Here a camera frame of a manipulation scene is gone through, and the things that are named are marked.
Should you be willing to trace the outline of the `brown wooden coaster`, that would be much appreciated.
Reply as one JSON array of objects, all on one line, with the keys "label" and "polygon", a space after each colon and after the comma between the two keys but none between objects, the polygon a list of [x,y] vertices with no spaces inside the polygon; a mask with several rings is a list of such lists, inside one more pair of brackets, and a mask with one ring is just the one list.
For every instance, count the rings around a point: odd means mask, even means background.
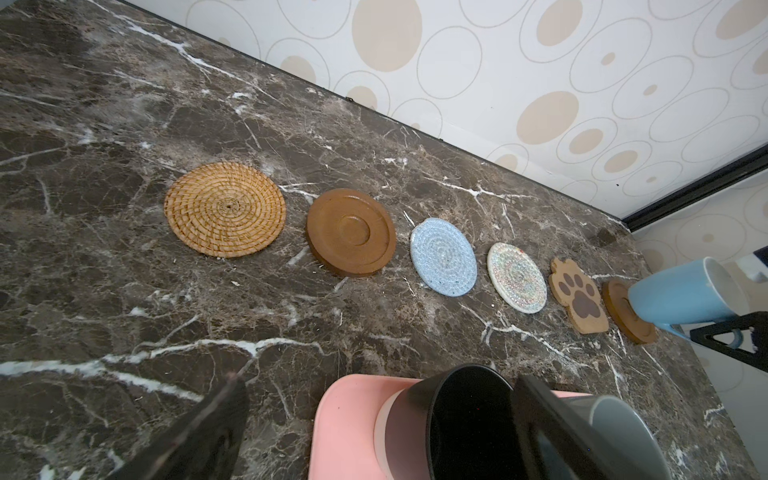
[{"label": "brown wooden coaster", "polygon": [[388,211],[371,196],[349,188],[329,190],[314,201],[306,234],[314,256],[342,277],[375,274],[396,249]]},{"label": "brown wooden coaster", "polygon": [[643,345],[658,340],[656,327],[642,320],[632,308],[626,283],[617,279],[604,282],[602,298],[614,323],[631,341]]}]

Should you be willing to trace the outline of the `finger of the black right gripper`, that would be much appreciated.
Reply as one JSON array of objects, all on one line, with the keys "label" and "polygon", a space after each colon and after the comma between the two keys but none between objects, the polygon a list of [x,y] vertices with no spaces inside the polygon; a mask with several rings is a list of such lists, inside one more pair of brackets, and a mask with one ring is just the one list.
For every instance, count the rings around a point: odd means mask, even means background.
[{"label": "finger of the black right gripper", "polygon": [[759,311],[690,331],[693,342],[767,371],[767,312]]}]

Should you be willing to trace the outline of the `grey mug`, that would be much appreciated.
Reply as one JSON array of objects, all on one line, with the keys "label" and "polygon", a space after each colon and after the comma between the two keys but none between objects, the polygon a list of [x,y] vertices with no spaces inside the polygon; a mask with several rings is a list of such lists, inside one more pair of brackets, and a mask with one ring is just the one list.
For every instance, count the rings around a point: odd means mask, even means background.
[{"label": "grey mug", "polygon": [[671,478],[658,442],[642,418],[626,402],[610,395],[572,396],[563,398],[563,401],[654,479]]}]

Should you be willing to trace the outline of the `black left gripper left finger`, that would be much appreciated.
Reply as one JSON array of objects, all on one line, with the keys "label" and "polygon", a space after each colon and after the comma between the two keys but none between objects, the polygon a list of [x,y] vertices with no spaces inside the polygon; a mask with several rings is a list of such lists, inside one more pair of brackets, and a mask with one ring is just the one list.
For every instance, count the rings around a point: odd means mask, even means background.
[{"label": "black left gripper left finger", "polygon": [[222,383],[110,479],[230,479],[249,416],[245,381],[230,372]]}]

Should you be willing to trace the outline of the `multicolour woven coaster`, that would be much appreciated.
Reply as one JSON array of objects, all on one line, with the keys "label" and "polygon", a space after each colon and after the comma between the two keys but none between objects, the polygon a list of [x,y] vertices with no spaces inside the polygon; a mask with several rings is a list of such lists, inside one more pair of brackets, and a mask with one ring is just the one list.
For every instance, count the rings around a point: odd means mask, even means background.
[{"label": "multicolour woven coaster", "polygon": [[493,244],[487,255],[487,270],[497,293],[511,307],[525,314],[544,308],[547,301],[544,277],[523,250],[508,243]]}]

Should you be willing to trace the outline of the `grey woven coaster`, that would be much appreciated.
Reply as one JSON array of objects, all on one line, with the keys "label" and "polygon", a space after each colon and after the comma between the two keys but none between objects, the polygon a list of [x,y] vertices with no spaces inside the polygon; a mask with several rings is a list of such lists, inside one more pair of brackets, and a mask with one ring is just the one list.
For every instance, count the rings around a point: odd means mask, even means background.
[{"label": "grey woven coaster", "polygon": [[477,280],[472,246],[453,224],[427,218],[410,235],[410,255],[423,282],[448,297],[467,294]]}]

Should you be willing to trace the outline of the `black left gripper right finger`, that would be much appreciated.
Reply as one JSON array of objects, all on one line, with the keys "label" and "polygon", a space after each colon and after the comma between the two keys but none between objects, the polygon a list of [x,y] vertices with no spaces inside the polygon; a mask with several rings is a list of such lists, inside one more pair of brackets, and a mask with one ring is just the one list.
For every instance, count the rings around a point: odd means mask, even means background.
[{"label": "black left gripper right finger", "polygon": [[613,447],[542,381],[521,376],[511,394],[530,479],[654,479]]}]

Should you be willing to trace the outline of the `black corner frame post right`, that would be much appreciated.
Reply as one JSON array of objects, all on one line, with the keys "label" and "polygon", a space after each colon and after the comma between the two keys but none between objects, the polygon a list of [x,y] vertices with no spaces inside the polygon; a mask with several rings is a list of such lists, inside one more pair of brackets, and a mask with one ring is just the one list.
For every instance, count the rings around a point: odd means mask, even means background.
[{"label": "black corner frame post right", "polygon": [[719,167],[622,218],[621,222],[630,232],[638,231],[701,200],[708,199],[726,188],[748,180],[766,169],[767,145],[763,144],[728,165]]}]

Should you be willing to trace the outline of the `black mug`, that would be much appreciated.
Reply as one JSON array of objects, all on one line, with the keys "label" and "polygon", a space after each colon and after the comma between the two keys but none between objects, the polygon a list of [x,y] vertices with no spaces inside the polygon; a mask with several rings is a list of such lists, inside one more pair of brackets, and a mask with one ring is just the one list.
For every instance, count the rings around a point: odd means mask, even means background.
[{"label": "black mug", "polygon": [[373,441],[387,479],[525,479],[511,402],[495,370],[462,365],[391,395]]}]

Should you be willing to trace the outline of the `light blue mug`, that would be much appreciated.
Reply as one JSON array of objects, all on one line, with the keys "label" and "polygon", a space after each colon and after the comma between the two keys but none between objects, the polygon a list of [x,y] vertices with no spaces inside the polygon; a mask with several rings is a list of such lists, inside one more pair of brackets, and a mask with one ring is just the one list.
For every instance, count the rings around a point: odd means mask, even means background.
[{"label": "light blue mug", "polygon": [[628,290],[638,317],[679,337],[676,325],[724,322],[749,313],[740,285],[712,257],[659,271]]}]

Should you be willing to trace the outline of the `pink tray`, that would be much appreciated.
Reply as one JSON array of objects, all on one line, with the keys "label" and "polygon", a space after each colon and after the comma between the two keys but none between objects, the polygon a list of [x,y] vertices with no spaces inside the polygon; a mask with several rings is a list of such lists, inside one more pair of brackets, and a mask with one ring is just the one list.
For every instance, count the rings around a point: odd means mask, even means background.
[{"label": "pink tray", "polygon": [[310,478],[387,479],[374,451],[376,418],[391,395],[419,381],[363,374],[336,381],[316,413]]}]

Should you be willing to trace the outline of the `rattan woven coaster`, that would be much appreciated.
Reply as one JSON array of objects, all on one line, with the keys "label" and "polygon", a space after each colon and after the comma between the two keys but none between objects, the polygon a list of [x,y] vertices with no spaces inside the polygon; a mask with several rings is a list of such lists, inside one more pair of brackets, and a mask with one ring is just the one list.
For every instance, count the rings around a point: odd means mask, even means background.
[{"label": "rattan woven coaster", "polygon": [[261,171],[236,162],[202,165],[177,179],[163,211],[185,245],[219,258],[265,249],[282,232],[287,213],[278,186]]}]

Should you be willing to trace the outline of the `paw print coaster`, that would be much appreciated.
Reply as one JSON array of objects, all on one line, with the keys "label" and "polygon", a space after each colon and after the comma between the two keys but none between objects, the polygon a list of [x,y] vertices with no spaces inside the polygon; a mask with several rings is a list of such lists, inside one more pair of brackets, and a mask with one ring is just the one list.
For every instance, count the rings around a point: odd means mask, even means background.
[{"label": "paw print coaster", "polygon": [[582,335],[609,330],[596,283],[572,259],[550,262],[548,283],[555,300],[566,309],[571,325]]}]

